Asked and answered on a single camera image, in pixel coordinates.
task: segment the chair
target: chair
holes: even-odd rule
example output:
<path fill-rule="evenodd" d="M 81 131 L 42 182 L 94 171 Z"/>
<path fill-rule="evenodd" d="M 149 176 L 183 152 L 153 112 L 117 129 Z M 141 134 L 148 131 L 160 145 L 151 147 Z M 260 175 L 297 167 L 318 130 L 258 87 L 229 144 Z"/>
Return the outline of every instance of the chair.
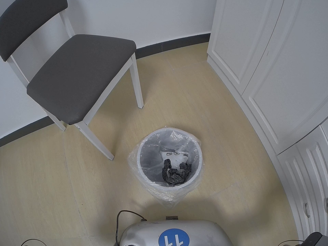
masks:
<path fill-rule="evenodd" d="M 67 0 L 16 0 L 0 17 L 0 55 L 47 115 L 75 125 L 107 158 L 114 156 L 88 124 L 124 73 L 130 69 L 139 108 L 143 107 L 134 41 L 99 35 L 75 35 L 66 14 Z M 14 51 L 39 27 L 60 14 L 69 39 L 28 81 Z"/>

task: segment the trash can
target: trash can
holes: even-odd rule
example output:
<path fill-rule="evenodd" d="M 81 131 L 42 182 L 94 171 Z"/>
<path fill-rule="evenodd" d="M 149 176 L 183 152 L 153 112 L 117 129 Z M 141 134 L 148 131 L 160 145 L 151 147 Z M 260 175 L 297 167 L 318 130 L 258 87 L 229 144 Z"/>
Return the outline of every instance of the trash can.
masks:
<path fill-rule="evenodd" d="M 181 160 L 191 165 L 191 171 L 182 184 L 167 183 L 163 179 L 165 159 L 172 168 Z M 162 205 L 175 206 L 201 180 L 203 155 L 200 141 L 192 134 L 176 128 L 161 128 L 146 136 L 129 154 L 129 165 L 141 184 Z"/>

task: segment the blue circle logo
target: blue circle logo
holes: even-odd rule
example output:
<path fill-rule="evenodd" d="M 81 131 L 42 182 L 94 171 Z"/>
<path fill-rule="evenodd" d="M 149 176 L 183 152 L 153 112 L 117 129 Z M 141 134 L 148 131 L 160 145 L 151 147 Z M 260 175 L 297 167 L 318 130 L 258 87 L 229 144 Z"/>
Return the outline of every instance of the blue circle logo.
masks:
<path fill-rule="evenodd" d="M 169 229 L 159 236 L 159 246 L 188 246 L 190 242 L 188 234 L 180 229 Z"/>

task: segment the wooden floor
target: wooden floor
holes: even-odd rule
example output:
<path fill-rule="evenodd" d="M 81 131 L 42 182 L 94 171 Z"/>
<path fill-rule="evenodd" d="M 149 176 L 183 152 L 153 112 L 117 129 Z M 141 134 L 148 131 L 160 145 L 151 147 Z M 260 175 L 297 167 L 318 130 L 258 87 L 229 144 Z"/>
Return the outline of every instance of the wooden floor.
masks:
<path fill-rule="evenodd" d="M 90 123 L 105 158 L 75 126 L 40 129 L 0 148 L 0 245 L 112 246 L 116 215 L 166 215 L 220 224 L 235 246 L 297 239 L 275 169 L 255 131 L 206 62 L 207 43 L 137 60 L 145 106 L 127 72 Z M 172 210 L 133 176 L 127 156 L 150 132 L 176 127 L 202 141 L 201 184 Z M 140 218 L 120 217 L 123 230 Z M 29 242 L 29 246 L 40 243 Z"/>

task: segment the gray cushioned seat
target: gray cushioned seat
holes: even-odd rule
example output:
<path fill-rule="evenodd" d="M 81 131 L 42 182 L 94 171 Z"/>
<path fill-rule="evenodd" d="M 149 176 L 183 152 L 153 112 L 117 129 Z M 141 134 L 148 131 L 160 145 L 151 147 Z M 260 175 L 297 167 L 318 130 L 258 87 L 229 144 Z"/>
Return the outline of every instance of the gray cushioned seat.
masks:
<path fill-rule="evenodd" d="M 59 120 L 80 122 L 135 50 L 132 40 L 75 35 L 34 76 L 27 94 Z"/>

